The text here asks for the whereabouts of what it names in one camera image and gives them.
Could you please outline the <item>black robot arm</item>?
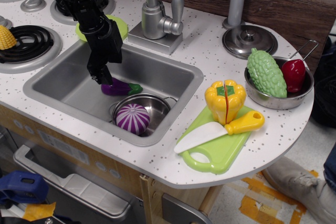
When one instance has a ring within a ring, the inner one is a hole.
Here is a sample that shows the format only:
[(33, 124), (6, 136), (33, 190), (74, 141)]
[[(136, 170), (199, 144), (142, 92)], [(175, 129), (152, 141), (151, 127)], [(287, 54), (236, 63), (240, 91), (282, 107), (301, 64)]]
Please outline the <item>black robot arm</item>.
[(62, 0), (91, 49), (87, 69), (98, 84), (113, 85), (107, 63), (121, 63), (123, 40), (118, 25), (98, 6), (98, 0)]

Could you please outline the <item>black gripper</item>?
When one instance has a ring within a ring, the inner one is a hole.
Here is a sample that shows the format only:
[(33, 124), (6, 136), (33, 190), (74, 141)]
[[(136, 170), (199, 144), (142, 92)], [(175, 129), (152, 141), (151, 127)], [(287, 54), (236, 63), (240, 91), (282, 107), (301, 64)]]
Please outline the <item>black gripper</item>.
[(113, 85), (107, 63), (121, 63), (123, 40), (118, 25), (105, 15), (79, 15), (79, 29), (84, 34), (91, 54), (87, 64), (92, 80)]

